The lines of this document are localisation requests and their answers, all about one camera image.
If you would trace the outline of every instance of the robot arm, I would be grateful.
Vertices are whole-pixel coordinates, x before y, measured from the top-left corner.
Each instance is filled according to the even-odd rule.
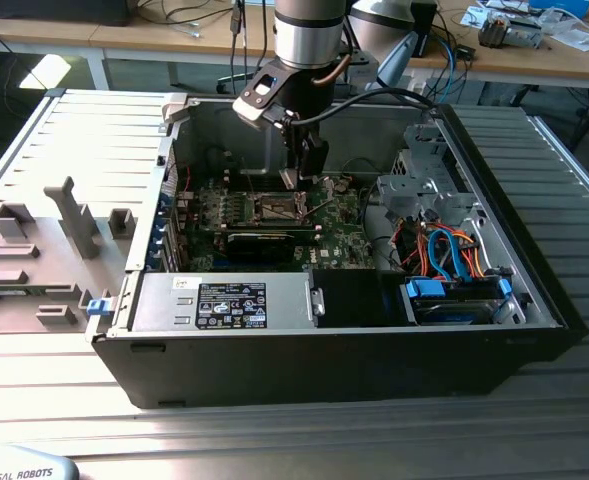
[[[268,112],[275,101],[301,118],[329,106],[334,81],[350,61],[349,54],[337,60],[346,10],[346,0],[276,0],[277,58],[234,102],[241,119],[253,126],[274,123]]]
[[[328,145],[318,124],[290,128],[283,120],[311,118],[331,105],[334,83],[352,53],[345,51],[339,59],[346,11],[347,0],[276,0],[277,58],[234,102],[234,110],[250,125],[273,124],[282,130],[289,152],[282,173],[290,188],[304,189],[322,173]]]

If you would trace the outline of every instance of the motherboard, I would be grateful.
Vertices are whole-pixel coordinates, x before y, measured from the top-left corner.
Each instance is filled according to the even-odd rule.
[[[225,176],[194,189],[185,222],[189,271],[374,268],[361,225],[363,189],[325,177],[292,192],[273,180]]]

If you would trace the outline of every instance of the warning label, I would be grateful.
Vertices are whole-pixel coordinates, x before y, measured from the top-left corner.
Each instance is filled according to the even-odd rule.
[[[196,327],[267,328],[264,283],[201,283]]]

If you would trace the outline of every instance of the red wire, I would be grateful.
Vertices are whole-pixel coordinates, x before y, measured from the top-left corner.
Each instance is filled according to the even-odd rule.
[[[472,278],[476,277],[476,270],[474,270],[474,267],[472,265],[472,259],[469,257],[468,252],[463,252],[463,258],[467,262],[467,266],[470,269],[470,275],[472,276]]]
[[[191,180],[192,180],[192,171],[190,170],[190,167],[187,167],[187,182],[185,182],[185,190],[183,190],[183,193],[187,192],[187,190],[190,188]]]
[[[401,262],[401,265],[405,265],[405,264],[406,264],[407,262],[409,262],[409,261],[412,259],[412,257],[413,257],[414,255],[416,255],[417,253],[418,253],[418,249],[414,250],[412,253],[410,253],[410,254],[407,256],[407,258],[406,258],[405,260],[403,260],[403,261]]]
[[[398,239],[398,235],[401,233],[401,231],[403,230],[403,223],[401,222],[401,224],[398,226],[398,229],[396,230],[396,232],[394,232],[394,235],[392,236],[392,243],[396,243],[396,240]]]

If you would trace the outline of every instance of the workbench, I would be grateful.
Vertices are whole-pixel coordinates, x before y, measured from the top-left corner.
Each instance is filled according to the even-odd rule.
[[[71,125],[97,157],[83,165],[108,171],[110,162],[135,163],[145,177],[153,154],[136,162],[124,154],[100,158],[106,145],[132,139],[153,148],[163,98],[100,91],[44,98],[0,160],[0,199],[21,182],[40,188],[46,175],[38,172],[54,166],[82,173],[73,156],[38,149],[67,141]],[[553,134],[531,121],[565,156]],[[500,123],[493,122],[488,129]],[[99,216],[110,208],[107,192],[97,189],[108,180],[102,175],[77,180],[86,192],[79,201]],[[584,172],[581,178],[589,184]],[[531,181],[521,177],[512,187],[527,191]],[[125,191],[113,187],[111,201]],[[538,199],[522,207],[541,212],[546,196]],[[581,230],[589,218],[576,222]],[[589,247],[582,255],[589,263]],[[589,327],[589,316],[585,321]],[[82,478],[94,480],[589,478],[589,336],[555,362],[521,369],[488,396],[146,411],[130,404],[83,333],[0,334],[0,443],[8,442],[69,456]]]
[[[476,59],[469,71],[469,80],[506,82],[525,85],[553,85],[589,88],[589,52],[583,53],[546,37],[538,50],[518,47],[488,49],[478,44],[477,30],[459,25],[470,0],[441,0],[443,17],[458,42],[476,48]],[[190,5],[188,0],[166,0],[166,11]],[[215,0],[208,6],[189,10],[176,18],[194,18],[229,6]],[[145,14],[164,21],[160,3],[146,7]],[[263,48],[260,7],[248,7],[248,63],[254,65]],[[273,9],[268,9],[267,57],[274,56],[272,35]],[[589,23],[589,14],[585,19]],[[177,63],[229,64],[231,34],[229,14],[199,21],[200,38],[194,38],[176,28],[156,25],[135,17],[127,27],[96,24],[46,22],[34,20],[0,20],[0,37],[17,53],[53,53],[80,56],[87,60],[97,89],[110,89],[110,59],[168,62],[170,84],[178,83]],[[420,90],[427,79],[438,76],[446,65],[440,46],[430,45],[424,58],[413,58],[406,75],[411,86]],[[0,44],[0,51],[5,48]],[[242,48],[235,58],[242,65]]]

